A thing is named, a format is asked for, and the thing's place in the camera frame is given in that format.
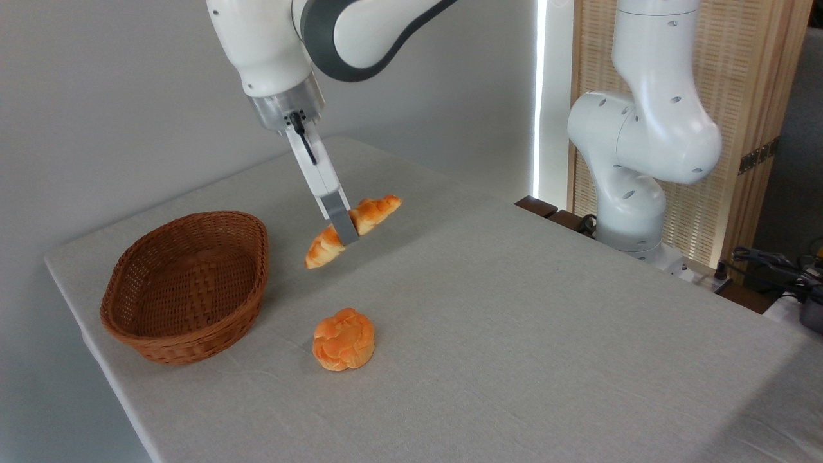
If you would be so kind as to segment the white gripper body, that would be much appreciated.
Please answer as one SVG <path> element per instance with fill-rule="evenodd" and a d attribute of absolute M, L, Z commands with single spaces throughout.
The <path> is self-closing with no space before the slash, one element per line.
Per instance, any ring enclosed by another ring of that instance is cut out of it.
<path fill-rule="evenodd" d="M 321 196 L 337 191 L 341 185 L 316 124 L 306 122 L 302 127 L 302 134 L 293 125 L 285 134 L 312 195 L 320 201 Z"/>

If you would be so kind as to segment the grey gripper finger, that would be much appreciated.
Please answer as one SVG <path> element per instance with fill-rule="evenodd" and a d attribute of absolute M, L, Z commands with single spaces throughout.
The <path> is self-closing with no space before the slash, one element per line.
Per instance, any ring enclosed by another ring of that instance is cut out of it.
<path fill-rule="evenodd" d="M 327 216 L 330 224 L 338 234 L 344 246 L 359 240 L 359 233 L 349 214 L 350 205 L 345 193 L 339 188 L 337 191 L 321 196 L 321 210 Z"/>

